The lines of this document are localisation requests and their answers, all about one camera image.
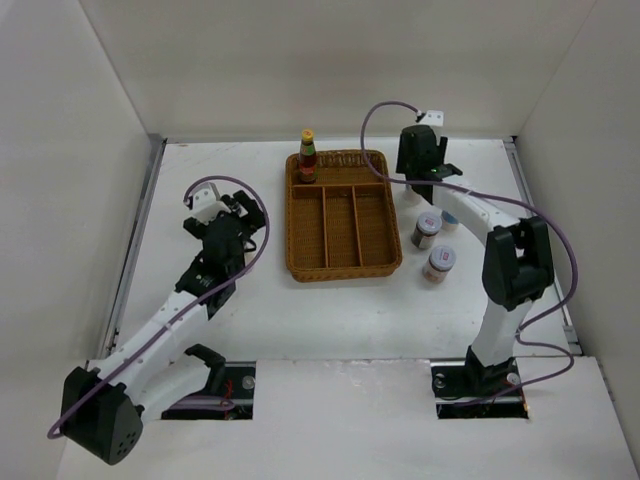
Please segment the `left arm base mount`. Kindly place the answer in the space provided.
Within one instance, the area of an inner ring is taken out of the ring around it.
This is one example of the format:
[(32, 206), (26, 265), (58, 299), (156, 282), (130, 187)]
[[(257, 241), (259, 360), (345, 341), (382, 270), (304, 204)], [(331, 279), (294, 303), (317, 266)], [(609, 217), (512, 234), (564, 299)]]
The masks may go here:
[(252, 420), (257, 365), (228, 362), (224, 356), (202, 344), (185, 354), (197, 366), (207, 368), (202, 387), (192, 390), (161, 414), (162, 420)]

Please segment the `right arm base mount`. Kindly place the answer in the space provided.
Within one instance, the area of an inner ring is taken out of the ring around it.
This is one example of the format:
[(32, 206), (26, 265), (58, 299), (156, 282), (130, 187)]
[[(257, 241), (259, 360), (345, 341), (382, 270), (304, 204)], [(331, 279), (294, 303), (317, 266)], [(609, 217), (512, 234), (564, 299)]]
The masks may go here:
[(527, 419), (524, 393), (514, 359), (491, 369), (462, 362), (431, 365), (436, 415), (440, 420)]

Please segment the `dark spice jar red label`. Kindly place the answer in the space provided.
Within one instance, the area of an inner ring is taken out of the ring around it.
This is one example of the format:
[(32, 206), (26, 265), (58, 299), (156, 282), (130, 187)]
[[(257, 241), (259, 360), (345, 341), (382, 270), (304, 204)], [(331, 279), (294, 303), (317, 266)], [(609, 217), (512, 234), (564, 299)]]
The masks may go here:
[(432, 212), (421, 213), (411, 235), (412, 244), (421, 250), (429, 249), (441, 228), (442, 219), (440, 216)]

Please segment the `white blue-labelled bottle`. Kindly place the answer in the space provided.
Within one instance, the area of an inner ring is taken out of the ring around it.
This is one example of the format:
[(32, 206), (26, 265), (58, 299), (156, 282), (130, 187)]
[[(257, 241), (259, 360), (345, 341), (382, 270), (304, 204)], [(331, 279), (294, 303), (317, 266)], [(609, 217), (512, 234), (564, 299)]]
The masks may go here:
[(447, 211), (441, 211), (441, 220), (444, 230), (455, 231), (459, 227), (459, 221)]

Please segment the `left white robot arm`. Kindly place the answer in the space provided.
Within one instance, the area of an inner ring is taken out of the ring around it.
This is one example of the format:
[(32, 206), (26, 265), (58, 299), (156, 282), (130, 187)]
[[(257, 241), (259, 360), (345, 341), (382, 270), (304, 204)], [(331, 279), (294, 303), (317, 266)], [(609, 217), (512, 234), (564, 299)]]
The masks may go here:
[(61, 434), (107, 465), (139, 441), (146, 422), (180, 407), (191, 393), (214, 398), (224, 387), (224, 357), (198, 335), (231, 298), (236, 282), (264, 247), (253, 235), (270, 229), (258, 194), (244, 188), (218, 194), (213, 184), (190, 193), (184, 229), (202, 244), (164, 304), (124, 345), (90, 369), (77, 367), (63, 384)]

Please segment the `orange spice jar red label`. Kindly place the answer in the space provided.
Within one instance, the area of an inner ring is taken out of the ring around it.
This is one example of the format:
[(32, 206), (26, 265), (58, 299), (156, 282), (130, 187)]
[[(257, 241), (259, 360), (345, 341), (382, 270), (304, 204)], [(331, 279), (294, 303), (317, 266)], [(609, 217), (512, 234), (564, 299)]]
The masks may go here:
[(430, 252), (428, 260), (423, 266), (423, 276), (432, 283), (442, 283), (455, 263), (456, 253), (451, 247), (446, 245), (436, 246)]

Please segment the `yellow-capped sauce bottle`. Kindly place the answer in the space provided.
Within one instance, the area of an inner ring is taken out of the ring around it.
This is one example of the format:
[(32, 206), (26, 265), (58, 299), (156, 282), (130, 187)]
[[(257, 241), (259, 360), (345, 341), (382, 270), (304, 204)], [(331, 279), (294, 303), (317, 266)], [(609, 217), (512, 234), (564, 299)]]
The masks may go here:
[(299, 177), (303, 183), (316, 181), (317, 152), (314, 143), (314, 132), (305, 129), (301, 132), (301, 141), (298, 155)]

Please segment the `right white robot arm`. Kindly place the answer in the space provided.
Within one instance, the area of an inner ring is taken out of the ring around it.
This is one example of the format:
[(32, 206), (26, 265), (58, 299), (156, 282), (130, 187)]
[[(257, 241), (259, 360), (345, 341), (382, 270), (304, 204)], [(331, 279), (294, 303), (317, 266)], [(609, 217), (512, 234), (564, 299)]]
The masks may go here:
[(404, 128), (397, 173), (431, 205), (452, 215), (484, 246), (482, 286), (488, 297), (478, 335), (463, 364), (432, 370), (442, 399), (489, 397), (516, 373), (516, 332), (533, 303), (554, 281), (547, 224), (514, 217), (474, 193), (462, 171), (445, 161), (447, 141), (427, 125)]

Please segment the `white grey-capped bottle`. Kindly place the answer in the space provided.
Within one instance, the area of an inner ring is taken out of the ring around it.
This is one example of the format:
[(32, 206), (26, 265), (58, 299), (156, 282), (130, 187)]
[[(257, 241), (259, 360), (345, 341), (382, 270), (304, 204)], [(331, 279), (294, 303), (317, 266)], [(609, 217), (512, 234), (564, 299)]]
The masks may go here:
[(411, 206), (419, 205), (422, 201), (422, 197), (416, 193), (411, 185), (406, 185), (403, 193), (404, 201)]

